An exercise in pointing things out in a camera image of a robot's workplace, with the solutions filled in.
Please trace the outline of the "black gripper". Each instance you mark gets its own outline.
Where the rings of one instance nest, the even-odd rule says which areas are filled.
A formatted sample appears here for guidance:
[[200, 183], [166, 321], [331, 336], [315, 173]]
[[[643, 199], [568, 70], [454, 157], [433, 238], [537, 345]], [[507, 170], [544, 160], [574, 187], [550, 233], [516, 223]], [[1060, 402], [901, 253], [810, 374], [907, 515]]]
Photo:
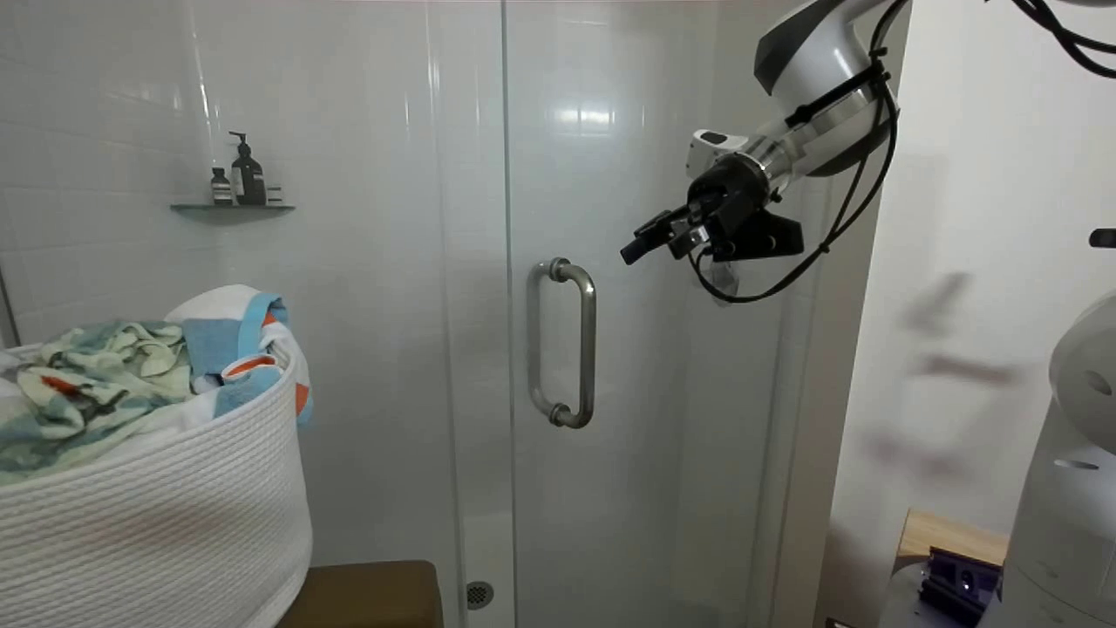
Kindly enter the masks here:
[[633, 265], [655, 247], [673, 257], [709, 250], [716, 260], [802, 253], [802, 226], [767, 208], [773, 187], [741, 135], [698, 129], [686, 155], [686, 203], [643, 223], [622, 247]]

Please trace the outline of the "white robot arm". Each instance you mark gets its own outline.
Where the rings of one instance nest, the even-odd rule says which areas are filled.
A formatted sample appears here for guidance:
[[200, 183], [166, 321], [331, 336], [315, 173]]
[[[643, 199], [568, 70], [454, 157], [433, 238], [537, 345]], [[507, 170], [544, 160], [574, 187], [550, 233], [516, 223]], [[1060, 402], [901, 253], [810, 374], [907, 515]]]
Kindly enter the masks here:
[[1116, 628], [1113, 0], [802, 0], [751, 62], [773, 117], [622, 253], [736, 303], [871, 233], [819, 604], [880, 619], [922, 506], [1007, 536], [990, 628]]

